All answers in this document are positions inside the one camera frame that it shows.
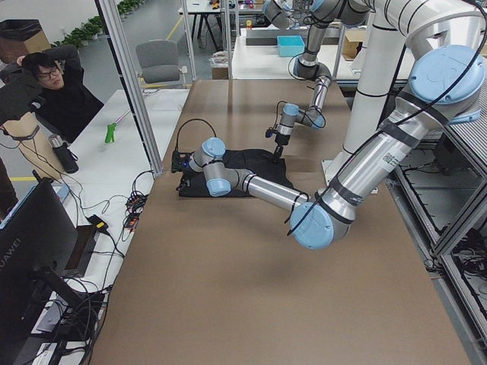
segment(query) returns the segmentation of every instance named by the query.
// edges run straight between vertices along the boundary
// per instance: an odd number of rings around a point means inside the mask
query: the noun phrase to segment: computer monitor
[[[21,351],[52,288],[35,271],[61,275],[77,231],[49,182],[42,180],[0,225],[0,363]]]

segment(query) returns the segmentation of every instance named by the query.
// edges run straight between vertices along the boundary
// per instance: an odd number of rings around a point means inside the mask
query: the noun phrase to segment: light blue container
[[[281,57],[294,57],[304,52],[301,36],[277,36],[277,48]]]

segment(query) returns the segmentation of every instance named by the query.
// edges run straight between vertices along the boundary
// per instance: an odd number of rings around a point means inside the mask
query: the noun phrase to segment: white wall
[[[0,0],[0,21],[39,19],[51,43],[64,38],[62,29],[69,33],[94,15],[94,0]]]

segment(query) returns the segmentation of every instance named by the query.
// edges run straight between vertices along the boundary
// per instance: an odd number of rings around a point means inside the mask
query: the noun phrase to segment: green handle
[[[115,127],[116,123],[107,125],[107,135],[105,136],[105,143],[110,143],[115,141]]]

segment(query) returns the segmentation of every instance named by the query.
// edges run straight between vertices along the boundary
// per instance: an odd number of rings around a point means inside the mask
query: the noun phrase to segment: gray chair
[[[187,68],[179,67],[177,45],[169,40],[150,40],[135,48],[138,63],[142,68],[140,77],[146,84],[179,81],[183,76],[186,88]]]

